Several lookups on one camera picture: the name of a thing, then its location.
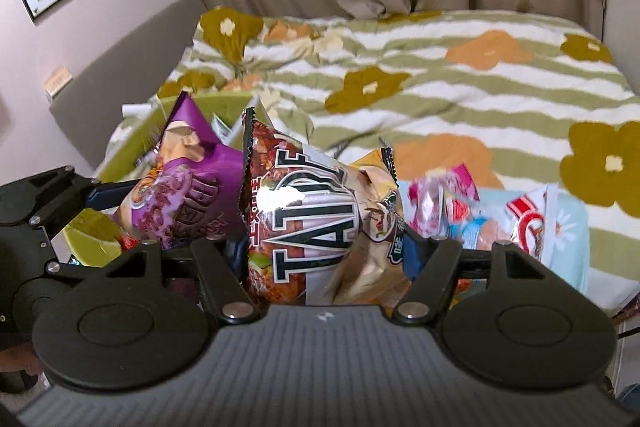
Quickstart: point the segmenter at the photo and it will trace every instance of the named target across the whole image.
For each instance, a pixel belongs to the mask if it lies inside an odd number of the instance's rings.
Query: person's hand
[[[36,357],[30,342],[0,351],[0,373],[15,373],[16,371],[25,371],[32,377],[42,373],[42,364]]]

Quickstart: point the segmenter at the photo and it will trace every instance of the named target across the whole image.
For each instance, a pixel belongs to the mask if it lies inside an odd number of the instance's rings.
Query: wire
[[[631,335],[635,335],[636,333],[640,333],[640,326],[636,327],[636,328],[632,328],[628,331],[623,331],[623,333],[620,333],[618,335],[618,339],[625,339],[627,337],[630,337]]]

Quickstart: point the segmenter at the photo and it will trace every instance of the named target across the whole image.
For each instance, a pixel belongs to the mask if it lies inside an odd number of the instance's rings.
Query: snack bag
[[[472,201],[480,200],[476,184],[464,164],[450,171],[431,171],[425,177],[414,180],[409,185],[409,200],[415,209],[410,225],[422,237],[438,233],[441,187],[446,188],[450,194],[465,196]]]
[[[238,211],[242,153],[225,146],[187,92],[175,102],[162,133],[155,167],[114,214],[136,239],[163,248],[244,230]]]
[[[254,120],[251,109],[245,117],[241,207],[252,298],[299,305],[392,300],[406,279],[390,152],[347,166]]]
[[[495,241],[513,241],[550,266],[553,255],[558,186],[545,185],[526,192],[505,206],[479,204],[440,190],[440,233],[460,241],[464,248],[491,250]]]

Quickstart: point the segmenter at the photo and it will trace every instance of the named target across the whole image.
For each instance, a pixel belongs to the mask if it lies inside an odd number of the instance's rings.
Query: light blue bag
[[[399,182],[404,218],[412,219],[408,182]],[[482,204],[507,204],[522,195],[521,191],[480,188]],[[590,263],[589,224],[587,209],[580,200],[569,194],[558,194],[556,241],[551,270],[582,294],[587,292]]]

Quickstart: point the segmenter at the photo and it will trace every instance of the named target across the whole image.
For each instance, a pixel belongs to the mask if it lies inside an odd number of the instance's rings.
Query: robotic arm
[[[53,384],[16,425],[640,425],[598,388],[608,317],[515,245],[463,250],[407,229],[426,267],[391,317],[258,310],[238,283],[242,237],[60,264],[49,237],[131,186],[62,168],[0,187],[0,347],[31,337]],[[165,288],[183,278],[202,309]],[[460,278],[488,288],[449,310]]]

